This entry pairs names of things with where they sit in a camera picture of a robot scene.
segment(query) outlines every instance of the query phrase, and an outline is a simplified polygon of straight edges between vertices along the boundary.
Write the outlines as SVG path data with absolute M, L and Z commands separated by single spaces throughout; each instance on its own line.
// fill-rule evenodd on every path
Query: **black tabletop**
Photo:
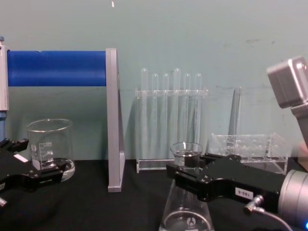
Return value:
M 135 166 L 127 161 L 120 193 L 107 192 L 107 161 L 76 161 L 71 179 L 32 193 L 4 192 L 9 203 L 0 210 L 0 231 L 158 231 L 171 179 L 165 171 L 137 174 Z M 236 201 L 208 206 L 215 231 L 285 230 L 271 218 L 245 215 Z

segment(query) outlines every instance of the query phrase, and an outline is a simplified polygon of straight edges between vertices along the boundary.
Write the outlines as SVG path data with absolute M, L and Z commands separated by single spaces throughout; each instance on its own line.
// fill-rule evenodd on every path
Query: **teal wall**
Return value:
M 221 134 L 230 114 L 222 95 L 238 86 L 268 89 L 268 66 L 308 57 L 306 0 L 113 2 L 114 7 L 111 0 L 2 0 L 0 34 L 11 50 L 118 48 L 128 158 L 135 157 L 132 108 L 142 68 L 163 74 L 178 67 L 205 76 L 214 98 L 209 132 Z M 37 118 L 70 118 L 76 158 L 105 158 L 105 99 L 104 88 L 11 89 L 7 134 L 24 137 L 25 125 Z M 254 120 L 252 130 L 274 120 L 271 130 L 292 143 L 302 139 L 289 109 L 267 111 Z

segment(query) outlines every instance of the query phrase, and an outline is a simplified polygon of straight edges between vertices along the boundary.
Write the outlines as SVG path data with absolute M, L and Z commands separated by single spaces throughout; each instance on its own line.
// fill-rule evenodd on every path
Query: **gray metal bracket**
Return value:
M 106 49 L 108 192 L 121 192 L 125 166 L 120 80 L 117 50 Z

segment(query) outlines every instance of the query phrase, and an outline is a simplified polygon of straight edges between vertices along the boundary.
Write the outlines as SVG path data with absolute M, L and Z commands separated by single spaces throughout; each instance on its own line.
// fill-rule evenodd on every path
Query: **white label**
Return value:
M 235 195 L 252 200 L 254 193 L 240 188 L 235 188 Z
M 19 159 L 22 162 L 28 162 L 28 160 L 26 158 L 24 158 L 23 156 L 21 156 L 20 154 L 16 154 L 14 155 L 15 158 Z
M 0 190 L 4 189 L 5 183 L 0 184 Z

